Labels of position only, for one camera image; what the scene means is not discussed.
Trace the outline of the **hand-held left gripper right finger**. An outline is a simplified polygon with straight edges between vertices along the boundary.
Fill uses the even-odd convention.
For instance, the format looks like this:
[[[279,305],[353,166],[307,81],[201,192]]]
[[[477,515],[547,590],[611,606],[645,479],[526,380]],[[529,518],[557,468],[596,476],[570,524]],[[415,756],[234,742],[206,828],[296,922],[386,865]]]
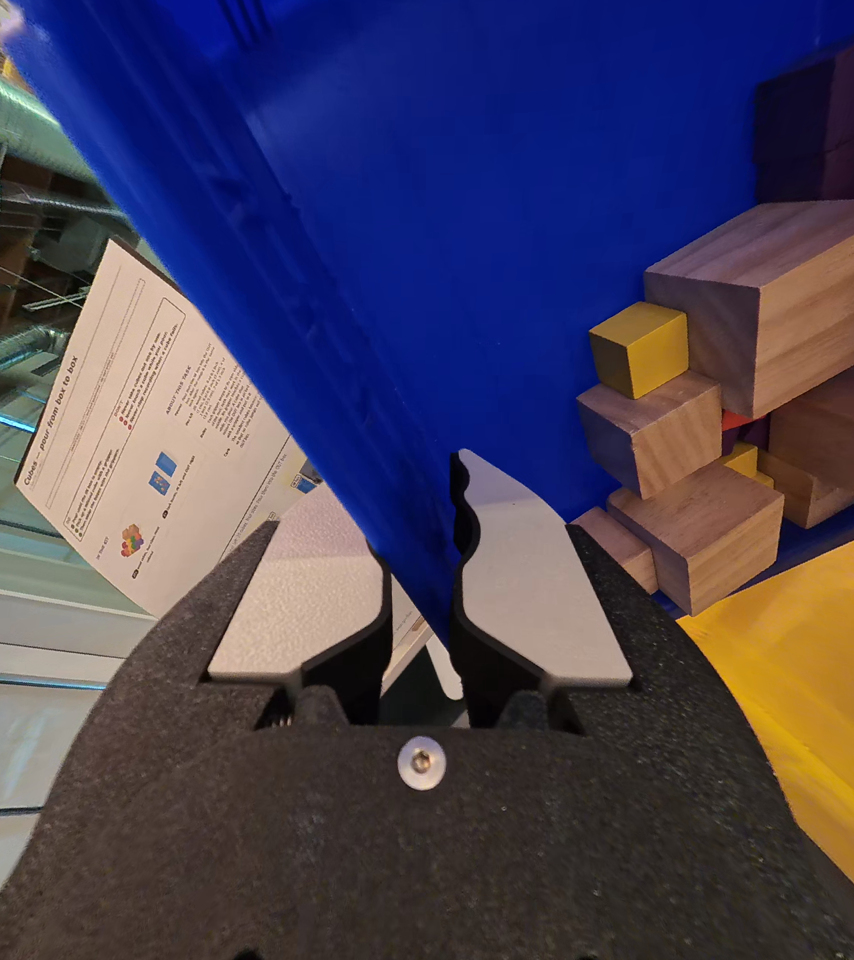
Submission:
[[[548,711],[571,690],[626,689],[633,672],[561,516],[466,448],[450,461],[457,566],[449,653],[469,724],[517,694]]]

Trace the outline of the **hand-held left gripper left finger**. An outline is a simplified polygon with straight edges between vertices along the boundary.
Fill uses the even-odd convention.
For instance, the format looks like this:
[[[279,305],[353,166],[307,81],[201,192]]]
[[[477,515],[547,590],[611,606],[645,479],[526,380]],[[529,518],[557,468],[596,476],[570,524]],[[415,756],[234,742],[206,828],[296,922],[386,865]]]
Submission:
[[[262,682],[294,700],[334,690],[375,725],[392,654],[391,574],[328,485],[279,521],[208,666],[212,681]]]

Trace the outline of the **yellow plastic box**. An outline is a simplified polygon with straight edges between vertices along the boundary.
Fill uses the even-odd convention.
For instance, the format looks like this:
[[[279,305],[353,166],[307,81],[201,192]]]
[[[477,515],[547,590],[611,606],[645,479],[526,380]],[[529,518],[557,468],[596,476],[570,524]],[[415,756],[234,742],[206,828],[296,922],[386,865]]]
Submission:
[[[854,540],[677,623],[738,701],[794,820],[854,884]]]

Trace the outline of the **pile of wooden cubes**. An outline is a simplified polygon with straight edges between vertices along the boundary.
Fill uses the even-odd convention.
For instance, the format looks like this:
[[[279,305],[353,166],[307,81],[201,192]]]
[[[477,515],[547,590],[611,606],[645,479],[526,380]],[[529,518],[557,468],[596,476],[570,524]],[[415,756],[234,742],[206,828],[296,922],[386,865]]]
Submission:
[[[645,270],[577,398],[619,483],[577,524],[687,615],[854,505],[854,36],[753,104],[756,204]]]

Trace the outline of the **blue plastic box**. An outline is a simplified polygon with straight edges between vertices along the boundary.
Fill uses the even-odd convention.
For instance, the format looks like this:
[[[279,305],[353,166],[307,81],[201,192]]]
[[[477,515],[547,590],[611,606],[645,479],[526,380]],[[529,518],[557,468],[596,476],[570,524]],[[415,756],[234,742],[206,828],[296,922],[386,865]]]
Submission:
[[[588,330],[754,201],[854,2],[15,2],[1,42],[444,639],[469,449],[613,490]]]

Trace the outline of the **white printed instruction sheet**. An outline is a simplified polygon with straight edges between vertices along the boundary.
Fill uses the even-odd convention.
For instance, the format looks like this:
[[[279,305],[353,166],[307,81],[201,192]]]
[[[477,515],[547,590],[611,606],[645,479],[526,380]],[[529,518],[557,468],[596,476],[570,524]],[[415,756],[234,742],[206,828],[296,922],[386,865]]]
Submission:
[[[155,623],[324,485],[200,312],[110,240],[17,476],[27,501]],[[392,654],[424,620],[391,576]]]

